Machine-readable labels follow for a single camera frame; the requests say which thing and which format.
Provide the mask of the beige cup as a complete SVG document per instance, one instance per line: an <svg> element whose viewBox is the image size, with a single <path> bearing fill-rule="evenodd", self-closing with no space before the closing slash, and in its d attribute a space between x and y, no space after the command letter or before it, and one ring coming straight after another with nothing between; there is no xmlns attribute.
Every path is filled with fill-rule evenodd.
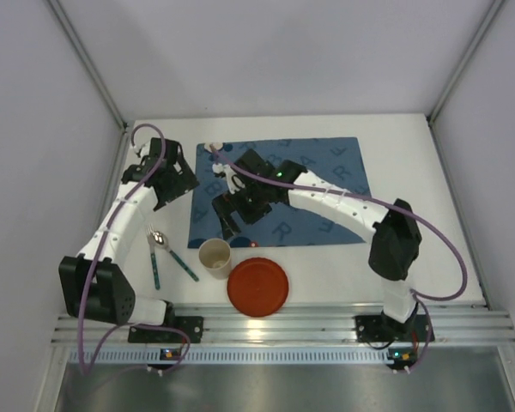
<svg viewBox="0 0 515 412"><path fill-rule="evenodd" d="M198 249L201 265L218 280L225 280L232 271L230 245L223 239L205 240Z"/></svg>

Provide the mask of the spoon with teal handle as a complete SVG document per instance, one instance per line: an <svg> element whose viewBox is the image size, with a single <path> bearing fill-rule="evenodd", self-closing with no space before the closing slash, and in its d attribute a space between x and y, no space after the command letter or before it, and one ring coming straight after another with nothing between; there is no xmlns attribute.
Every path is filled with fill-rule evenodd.
<svg viewBox="0 0 515 412"><path fill-rule="evenodd" d="M166 237L166 235L164 233L152 229L151 230L151 235L152 235L152 238L154 240L155 245L158 246L160 249L165 250L174 259L174 261L179 265L179 267L181 269L183 269L194 282L199 282L200 281L200 279L196 275L196 273L172 249L172 247L169 245L168 238Z"/></svg>

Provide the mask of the fork with teal handle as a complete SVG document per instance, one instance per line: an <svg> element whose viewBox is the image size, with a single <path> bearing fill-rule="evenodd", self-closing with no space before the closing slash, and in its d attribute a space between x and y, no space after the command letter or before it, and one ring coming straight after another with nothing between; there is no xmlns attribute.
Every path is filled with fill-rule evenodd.
<svg viewBox="0 0 515 412"><path fill-rule="evenodd" d="M146 238L148 241L148 248L149 248L149 257L151 262L151 269L153 272L153 278L154 278L154 288L156 290L161 289L161 281L160 281L160 275L158 271L158 265L155 255L155 236L154 236L154 230L150 225L147 225L146 227Z"/></svg>

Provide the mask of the red round plate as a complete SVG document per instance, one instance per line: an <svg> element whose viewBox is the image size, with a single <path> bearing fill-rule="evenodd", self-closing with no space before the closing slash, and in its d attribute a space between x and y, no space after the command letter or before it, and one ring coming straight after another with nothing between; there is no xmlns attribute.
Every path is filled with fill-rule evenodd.
<svg viewBox="0 0 515 412"><path fill-rule="evenodd" d="M285 270L264 257L239 263L227 280L227 297L233 307L251 318L278 312L286 303L289 280Z"/></svg>

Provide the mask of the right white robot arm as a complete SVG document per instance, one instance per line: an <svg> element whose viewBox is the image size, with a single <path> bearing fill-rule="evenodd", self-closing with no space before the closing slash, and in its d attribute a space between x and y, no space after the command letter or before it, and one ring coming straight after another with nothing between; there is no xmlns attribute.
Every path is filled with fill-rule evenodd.
<svg viewBox="0 0 515 412"><path fill-rule="evenodd" d="M227 183L227 191L212 202L223 239L241 231L234 215L252 225L270 213L275 203L322 216L369 244L368 264L381 278L383 309L379 326L362 333L362 341L395 342L414 334L418 304L407 278L419 255L421 233L409 215L408 203L398 199L393 204L378 205L293 161L274 167L253 149L232 165L214 163L212 172Z"/></svg>

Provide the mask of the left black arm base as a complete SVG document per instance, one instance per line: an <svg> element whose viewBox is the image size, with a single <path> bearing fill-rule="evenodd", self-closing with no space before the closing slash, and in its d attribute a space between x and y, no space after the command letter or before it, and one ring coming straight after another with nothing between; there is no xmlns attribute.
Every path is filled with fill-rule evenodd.
<svg viewBox="0 0 515 412"><path fill-rule="evenodd" d="M203 336L204 318L177 316L170 326L131 326L129 343L200 343Z"/></svg>

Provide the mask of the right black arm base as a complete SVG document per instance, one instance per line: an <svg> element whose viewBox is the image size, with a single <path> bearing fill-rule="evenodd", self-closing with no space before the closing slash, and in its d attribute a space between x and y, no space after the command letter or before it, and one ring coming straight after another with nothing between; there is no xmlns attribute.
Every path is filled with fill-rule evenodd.
<svg viewBox="0 0 515 412"><path fill-rule="evenodd" d="M433 328L424 314L411 316L405 323L381 314L358 315L354 318L357 341L361 343L425 342L428 333L434 339Z"/></svg>

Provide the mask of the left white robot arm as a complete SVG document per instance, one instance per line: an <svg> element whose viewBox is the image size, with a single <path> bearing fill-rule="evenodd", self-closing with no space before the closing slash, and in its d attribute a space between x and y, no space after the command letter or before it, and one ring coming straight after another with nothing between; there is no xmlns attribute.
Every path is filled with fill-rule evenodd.
<svg viewBox="0 0 515 412"><path fill-rule="evenodd" d="M116 198L91 240L59 264L67 313L115 325L167 324L173 304L138 296L125 262L151 214L197 186L180 143L152 138L141 161L124 171Z"/></svg>

